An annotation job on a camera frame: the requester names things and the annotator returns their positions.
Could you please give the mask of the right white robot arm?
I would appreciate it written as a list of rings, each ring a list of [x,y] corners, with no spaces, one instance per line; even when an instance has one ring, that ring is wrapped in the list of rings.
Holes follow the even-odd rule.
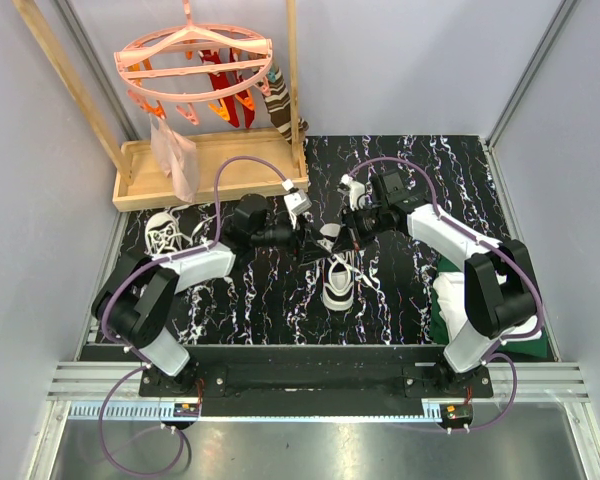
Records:
[[[430,374],[440,393],[460,394],[499,346],[541,333],[541,297],[522,242],[469,228],[434,198],[411,191],[398,170],[372,176],[369,185],[345,175],[340,187],[348,197],[341,223],[321,230],[334,258],[364,249],[381,233],[399,231],[436,250],[463,275],[460,314],[446,322],[449,342]]]

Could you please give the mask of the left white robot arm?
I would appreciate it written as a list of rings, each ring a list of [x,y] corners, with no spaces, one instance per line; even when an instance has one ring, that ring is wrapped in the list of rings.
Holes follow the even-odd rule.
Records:
[[[91,313],[102,330],[161,372],[161,384],[176,396],[195,386],[190,354],[166,327],[173,297],[248,265],[258,248],[280,248],[300,264],[328,257],[327,240],[298,212],[310,202],[296,190],[284,197],[288,210],[274,217],[268,200],[248,194],[222,225],[217,242],[154,258],[120,258],[97,293]]]

